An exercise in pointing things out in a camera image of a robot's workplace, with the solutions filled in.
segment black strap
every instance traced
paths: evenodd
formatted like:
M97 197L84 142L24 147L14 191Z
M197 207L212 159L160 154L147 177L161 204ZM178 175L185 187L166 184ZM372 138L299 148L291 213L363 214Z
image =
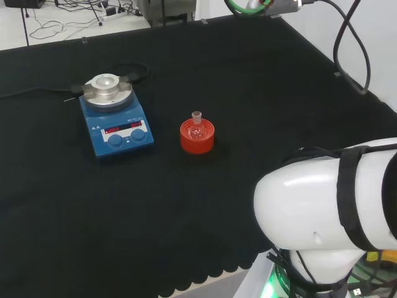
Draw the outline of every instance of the black strap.
M382 206L391 234L397 239L397 154L389 161L382 181Z
M339 221L351 242L365 251L378 251L368 240L361 226L355 203L355 175L361 156L369 147L354 147L342 152L336 183Z
M343 148L335 150L327 150L320 147L309 147L309 148L299 148L295 150L292 154L288 155L283 159L283 165L290 165L291 163L298 163L299 161L309 160L312 158L328 156L333 158L340 158L342 153L351 150L353 148ZM387 151L387 150L397 150L397 144L381 145L381 146L365 146L367 149L366 153Z

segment black fabric surface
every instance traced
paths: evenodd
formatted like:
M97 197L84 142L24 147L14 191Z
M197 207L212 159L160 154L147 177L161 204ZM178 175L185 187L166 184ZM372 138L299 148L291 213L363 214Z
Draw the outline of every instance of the black fabric surface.
M77 101L0 99L1 297L169 296L248 268L269 249L252 193L284 156L397 137L394 113L282 19L208 23L0 52L1 93L67 88L117 63L156 73L135 88L154 146L103 162ZM179 146L196 110L216 129L204 156Z

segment white floor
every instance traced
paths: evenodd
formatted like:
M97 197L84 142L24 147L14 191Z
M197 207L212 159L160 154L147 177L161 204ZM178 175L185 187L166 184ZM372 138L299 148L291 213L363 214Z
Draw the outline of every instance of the white floor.
M127 0L120 0L122 4L130 3ZM118 5L117 0L109 0L109 4ZM28 36L33 31L40 28L39 23L34 18L33 9L28 9L29 18L25 18ZM61 40L76 39L81 37L90 37L95 35L111 34L116 32L130 31L136 29L149 28L149 23L144 17L137 17L132 14L120 17L118 19L102 22L103 26L98 26L98 21L95 18L93 11L83 9L80 11L68 12L55 6L53 2L45 2L40 9L35 9L37 20L44 24L48 20L57 20L62 23L79 22L89 24L70 24L75 26L88 26L89 28L81 27L64 27L64 32L59 32L53 37L46 39L34 39L29 37L29 44L36 45L39 43L59 42ZM40 29L33 37L43 38L53 35L57 30L61 30L60 26L54 26L47 29ZM4 1L0 0L0 50L9 48L18 48L26 46L26 37L22 16L19 8L9 8L4 5Z

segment small glass vial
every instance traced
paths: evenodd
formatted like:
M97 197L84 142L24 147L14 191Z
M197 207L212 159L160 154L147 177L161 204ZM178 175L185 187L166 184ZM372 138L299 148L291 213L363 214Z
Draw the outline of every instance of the small glass vial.
M192 113L193 123L189 127L188 134L192 140L202 140L205 138L205 127L201 121L201 112Z

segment white wall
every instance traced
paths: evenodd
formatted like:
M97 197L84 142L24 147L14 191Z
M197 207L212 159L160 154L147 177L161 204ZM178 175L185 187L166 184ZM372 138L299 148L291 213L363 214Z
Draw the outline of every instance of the white wall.
M347 13L353 0L333 0ZM197 0L201 18L230 14L223 0ZM237 1L244 6L244 1ZM371 61L370 90L397 112L397 1L363 0L352 25L363 41ZM283 18L314 46L332 59L334 41L342 24L339 13L323 2L303 6ZM351 77L364 85L366 70L361 49L347 29L339 49L339 61Z

